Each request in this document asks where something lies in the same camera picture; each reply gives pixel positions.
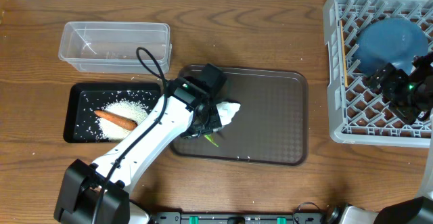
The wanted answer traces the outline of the white tissue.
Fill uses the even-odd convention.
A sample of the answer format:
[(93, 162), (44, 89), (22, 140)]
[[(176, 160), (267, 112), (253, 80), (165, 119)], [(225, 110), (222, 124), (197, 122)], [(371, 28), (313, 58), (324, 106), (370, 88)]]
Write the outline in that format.
[(231, 123), (235, 114), (240, 110), (240, 106), (241, 104), (235, 102), (221, 102), (216, 105), (222, 126)]

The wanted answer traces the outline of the yellow green wrapper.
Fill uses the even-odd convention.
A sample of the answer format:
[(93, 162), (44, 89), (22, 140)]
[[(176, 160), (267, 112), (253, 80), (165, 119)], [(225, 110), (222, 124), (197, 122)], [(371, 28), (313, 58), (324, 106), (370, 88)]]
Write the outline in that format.
[(212, 145), (214, 145), (215, 147), (218, 147), (219, 145), (216, 143), (216, 141), (214, 140), (214, 138), (212, 137), (212, 135), (207, 134), (204, 136)]

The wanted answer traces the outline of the dark blue bowl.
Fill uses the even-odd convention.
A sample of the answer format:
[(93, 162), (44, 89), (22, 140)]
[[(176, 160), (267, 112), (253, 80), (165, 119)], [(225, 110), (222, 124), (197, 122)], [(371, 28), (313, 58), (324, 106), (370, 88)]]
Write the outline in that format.
[(428, 54), (428, 40), (423, 30), (402, 18), (370, 24), (359, 35), (357, 45), (352, 57), (360, 61), (357, 69), (365, 76), (373, 75), (389, 63), (410, 74), (414, 58)]

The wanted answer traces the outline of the pile of white rice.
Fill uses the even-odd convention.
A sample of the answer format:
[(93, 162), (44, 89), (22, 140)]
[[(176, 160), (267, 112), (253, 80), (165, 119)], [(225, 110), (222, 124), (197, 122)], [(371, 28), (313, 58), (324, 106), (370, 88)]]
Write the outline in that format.
[(155, 106), (159, 91), (83, 91), (72, 123), (70, 142), (93, 143), (123, 140), (130, 131), (98, 117), (95, 110), (111, 112), (141, 123)]

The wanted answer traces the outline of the orange carrot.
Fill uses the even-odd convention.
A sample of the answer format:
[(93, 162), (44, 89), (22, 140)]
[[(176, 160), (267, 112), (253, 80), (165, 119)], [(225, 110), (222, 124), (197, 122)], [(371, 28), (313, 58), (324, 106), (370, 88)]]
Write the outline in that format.
[(137, 127), (137, 123), (135, 121), (119, 116), (117, 114), (113, 114), (111, 112), (95, 110), (94, 114), (128, 131), (133, 131)]

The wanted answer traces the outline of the wooden chopstick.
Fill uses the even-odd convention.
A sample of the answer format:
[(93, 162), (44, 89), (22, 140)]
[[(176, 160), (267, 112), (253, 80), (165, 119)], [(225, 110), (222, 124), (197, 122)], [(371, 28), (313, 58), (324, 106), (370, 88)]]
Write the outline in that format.
[(346, 51), (345, 51), (345, 42), (344, 42), (344, 25), (342, 20), (340, 20), (340, 36), (341, 36), (341, 45), (342, 45), (342, 63), (343, 63), (343, 75), (344, 75), (344, 87), (348, 87), (348, 77), (347, 77), (347, 64), (346, 64)]

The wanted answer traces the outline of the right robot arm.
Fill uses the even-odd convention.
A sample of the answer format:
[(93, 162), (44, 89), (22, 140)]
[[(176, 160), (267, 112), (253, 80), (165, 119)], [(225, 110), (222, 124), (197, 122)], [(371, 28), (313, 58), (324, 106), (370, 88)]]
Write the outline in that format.
[[(415, 70), (405, 74), (392, 64), (367, 79), (370, 88), (382, 93), (391, 110), (405, 124), (432, 119), (432, 53), (414, 59)], [(336, 206), (324, 216), (324, 223), (424, 223), (432, 222), (432, 143), (425, 148), (426, 165), (419, 189), (410, 200), (365, 210), (351, 204)]]

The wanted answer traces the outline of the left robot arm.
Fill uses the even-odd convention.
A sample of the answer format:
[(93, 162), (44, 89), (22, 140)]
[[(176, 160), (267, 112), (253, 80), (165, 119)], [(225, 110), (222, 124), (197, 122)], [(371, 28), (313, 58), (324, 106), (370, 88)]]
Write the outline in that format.
[(205, 65), (197, 77), (164, 81), (164, 95), (126, 138), (91, 164), (75, 160), (64, 173), (54, 219), (59, 223), (149, 223), (150, 214), (130, 199), (142, 174), (177, 137), (222, 129), (216, 96), (227, 80)]

